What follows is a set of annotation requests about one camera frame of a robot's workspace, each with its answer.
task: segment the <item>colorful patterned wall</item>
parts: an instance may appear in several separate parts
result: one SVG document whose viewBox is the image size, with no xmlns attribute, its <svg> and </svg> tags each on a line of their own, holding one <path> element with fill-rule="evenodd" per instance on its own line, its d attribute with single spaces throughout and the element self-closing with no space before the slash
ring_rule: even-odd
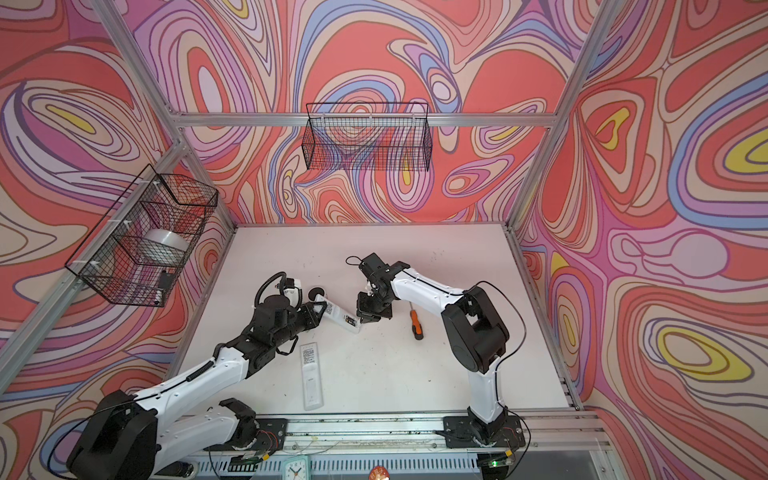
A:
<svg viewBox="0 0 768 480">
<path fill-rule="evenodd" d="M 78 0 L 38 4 L 0 6 L 2 343 L 168 146 L 93 12 Z"/>
<path fill-rule="evenodd" d="M 541 127 L 461 127 L 429 172 L 307 171 L 302 128 L 191 127 L 235 223 L 505 221 Z"/>
<path fill-rule="evenodd" d="M 308 101 L 427 100 L 433 111 L 553 111 L 590 2 L 121 2 L 178 111 L 299 112 Z"/>
<path fill-rule="evenodd" d="M 516 225 L 630 478 L 768 478 L 768 3 L 630 0 Z"/>
<path fill-rule="evenodd" d="M 589 2 L 128 2 L 173 108 L 301 112 L 311 101 L 427 101 L 434 112 L 552 112 Z M 305 172 L 300 128 L 187 137 L 236 223 L 503 221 L 542 129 L 434 129 L 428 173 Z"/>
<path fill-rule="evenodd" d="M 169 146 L 96 19 L 81 0 L 0 2 L 0 348 Z M 163 309 L 81 293 L 0 396 L 0 478 L 54 478 L 43 464 L 72 422 L 106 393 L 158 382 L 223 239 L 214 217 Z M 58 471 L 73 442 L 62 442 Z"/>
</svg>

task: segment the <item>white table surface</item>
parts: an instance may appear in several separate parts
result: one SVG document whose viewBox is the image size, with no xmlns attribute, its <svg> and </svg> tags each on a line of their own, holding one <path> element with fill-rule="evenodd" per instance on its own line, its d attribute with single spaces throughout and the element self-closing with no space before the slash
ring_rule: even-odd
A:
<svg viewBox="0 0 768 480">
<path fill-rule="evenodd" d="M 272 274 L 285 270 L 299 278 L 306 293 L 321 286 L 334 303 L 354 313 L 366 279 L 344 263 L 348 255 L 377 253 L 384 262 L 409 263 L 441 283 L 469 288 L 488 280 L 515 303 L 528 326 L 528 338 L 499 370 L 500 388 L 510 409 L 568 407 L 549 351 L 535 319 L 502 226 L 497 224 L 242 227 L 237 230 L 214 290 L 184 358 L 181 371 L 211 357 L 248 324 L 253 297 Z M 491 287 L 483 286 L 520 342 L 520 319 Z M 270 287 L 268 293 L 275 293 Z M 303 408 L 299 345 L 317 342 L 325 405 L 310 413 L 426 412 L 464 410 L 469 405 L 467 371 L 448 345 L 442 319 L 415 308 L 424 329 L 411 332 L 409 305 L 393 303 L 393 317 L 349 333 L 335 323 L 321 323 L 299 334 L 290 356 L 276 356 L 257 374 L 226 388 L 190 413 L 200 413 L 235 397 L 257 413 L 307 413 Z"/>
</svg>

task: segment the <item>wall-mounted basket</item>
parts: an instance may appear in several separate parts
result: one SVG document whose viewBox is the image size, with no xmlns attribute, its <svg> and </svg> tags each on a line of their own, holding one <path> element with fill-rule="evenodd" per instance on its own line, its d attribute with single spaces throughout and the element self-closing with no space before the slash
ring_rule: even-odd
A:
<svg viewBox="0 0 768 480">
<path fill-rule="evenodd" d="M 72 260 L 106 214 L 65 265 L 109 303 L 164 306 L 218 203 L 215 187 L 152 171 L 150 180 L 142 171 L 123 192 L 146 184 L 125 217 L 108 220 L 117 226 L 91 258 Z"/>
<path fill-rule="evenodd" d="M 306 104 L 307 170 L 429 170 L 432 134 L 423 102 Z"/>
</svg>

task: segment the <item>screwdriver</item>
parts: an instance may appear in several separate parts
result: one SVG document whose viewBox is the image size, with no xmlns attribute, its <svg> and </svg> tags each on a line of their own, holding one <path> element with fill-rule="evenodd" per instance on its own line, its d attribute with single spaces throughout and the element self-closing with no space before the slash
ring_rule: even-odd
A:
<svg viewBox="0 0 768 480">
<path fill-rule="evenodd" d="M 414 338 L 421 340 L 424 338 L 422 324 L 419 323 L 419 316 L 416 315 L 416 311 L 413 309 L 413 303 L 409 302 L 409 305 L 411 306 L 411 322 L 413 323 L 413 325 L 411 325 L 411 331 L 413 331 Z"/>
</svg>

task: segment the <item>alarm clock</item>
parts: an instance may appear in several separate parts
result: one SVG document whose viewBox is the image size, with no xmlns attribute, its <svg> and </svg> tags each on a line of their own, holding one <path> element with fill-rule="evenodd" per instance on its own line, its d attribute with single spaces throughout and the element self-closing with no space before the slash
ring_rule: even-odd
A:
<svg viewBox="0 0 768 480">
<path fill-rule="evenodd" d="M 283 462 L 283 480 L 310 480 L 311 478 L 308 456 L 300 455 Z"/>
</svg>

